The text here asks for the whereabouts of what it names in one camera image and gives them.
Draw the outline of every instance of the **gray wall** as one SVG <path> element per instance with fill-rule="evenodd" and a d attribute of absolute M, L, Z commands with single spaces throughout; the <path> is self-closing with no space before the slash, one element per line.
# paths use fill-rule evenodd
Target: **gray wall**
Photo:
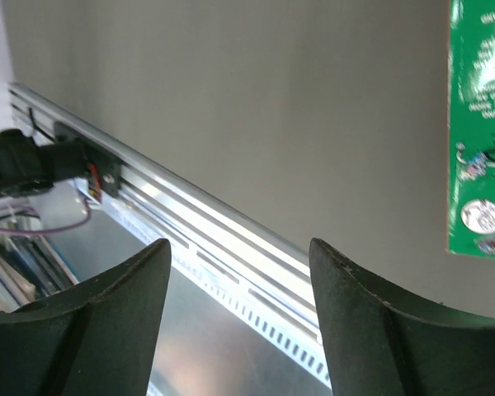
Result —
<path fill-rule="evenodd" d="M 5 1 L 16 77 L 306 249 L 495 316 L 446 254 L 442 0 Z"/>

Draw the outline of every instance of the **purple wire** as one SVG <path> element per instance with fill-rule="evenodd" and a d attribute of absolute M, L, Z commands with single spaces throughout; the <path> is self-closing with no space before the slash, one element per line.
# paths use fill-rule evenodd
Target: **purple wire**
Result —
<path fill-rule="evenodd" d="M 86 199 L 83 199 L 82 203 L 84 204 L 84 209 L 86 210 L 86 217 L 75 224 L 65 225 L 63 227 L 58 227 L 56 229 L 41 229 L 37 231 L 0 228 L 0 234 L 9 235 L 12 237 L 37 237 L 40 235 L 53 235 L 55 233 L 63 233 L 64 231 L 76 229 L 86 224 L 92 218 L 92 209 L 90 209 L 90 205 L 87 203 Z"/>

